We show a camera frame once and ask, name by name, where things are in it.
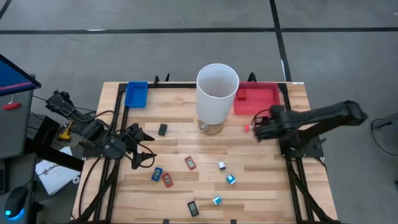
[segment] wooden table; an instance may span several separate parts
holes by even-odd
[[[114,109],[118,85],[118,82],[104,83],[98,112]],[[292,110],[309,110],[304,85],[287,83],[287,87]],[[150,88],[146,108],[129,110],[127,126],[139,123],[147,134],[156,138],[154,142],[142,143],[158,156],[153,167],[137,170],[131,169],[129,160],[122,159],[112,223],[161,223],[163,219],[171,223],[229,223],[231,219],[237,219],[238,223],[295,223],[286,164],[280,156],[277,140],[257,143],[253,134],[245,133],[243,128],[252,116],[238,116],[232,110],[222,132],[215,136],[204,135],[198,131],[195,100],[195,89]],[[123,106],[124,103],[119,112],[118,128]],[[112,115],[99,118],[110,123]],[[166,136],[157,134],[160,123],[168,125]],[[184,161],[188,156],[192,156],[197,165],[192,171]],[[75,217],[78,216],[83,180],[94,160],[85,162],[73,209]],[[219,170],[219,161],[225,162],[225,171]],[[337,218],[325,168],[315,159],[306,158],[303,162],[310,193],[326,214]],[[83,208],[98,191],[102,166],[103,159],[88,180]],[[174,186],[166,188],[162,179],[151,180],[155,167],[168,172]],[[228,174],[237,179],[234,185],[226,183]],[[212,199],[217,195],[223,202],[215,206]],[[305,219],[305,205],[299,195]],[[102,218],[107,200],[105,195]],[[192,200],[200,212],[194,218],[187,207]]]

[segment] small cube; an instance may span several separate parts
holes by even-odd
[[[214,205],[219,205],[221,203],[221,197],[217,196],[213,199]]]
[[[159,132],[157,133],[160,136],[165,136],[167,130],[167,124],[160,124]]]
[[[246,100],[246,90],[238,90],[238,100]]]
[[[253,126],[252,125],[245,125],[244,126],[244,132],[246,132],[246,133],[248,133],[250,130],[252,130],[253,129]]]
[[[230,175],[228,175],[228,176],[226,177],[226,181],[227,181],[229,184],[233,185],[233,184],[236,182],[236,179],[235,179],[235,177],[234,177],[232,174],[230,174]]]
[[[224,162],[219,162],[218,163],[218,167],[220,168],[220,170],[225,170],[225,163]]]
[[[163,170],[161,168],[156,167],[155,168],[155,172],[152,175],[151,179],[154,180],[154,181],[159,181],[160,176],[162,175],[162,172],[163,172]]]

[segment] black floor stripe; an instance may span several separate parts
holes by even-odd
[[[3,17],[4,13],[6,13],[8,6],[11,4],[12,0],[7,0],[6,3],[4,3],[4,5],[2,6],[1,10],[0,10],[0,20]]]
[[[267,27],[180,28],[180,29],[93,29],[93,30],[0,30],[0,34],[195,34],[275,32]]]
[[[278,18],[278,12],[276,9],[275,0],[269,0],[269,4],[271,5],[272,18],[274,20],[276,39],[278,41],[279,55],[280,59],[282,60],[282,67],[284,69],[285,81],[291,82],[292,76],[290,75],[289,63],[287,62],[284,38],[280,31],[280,24],[279,24],[279,18]]]
[[[281,28],[282,32],[397,32],[398,27]]]

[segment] white paper cup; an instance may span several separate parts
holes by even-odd
[[[197,77],[198,119],[207,125],[223,123],[238,87],[238,74],[231,67],[220,63],[203,67]]]

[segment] blue tray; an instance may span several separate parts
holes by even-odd
[[[127,85],[124,105],[129,108],[145,108],[145,105],[147,104],[147,94],[147,82],[129,82]]]

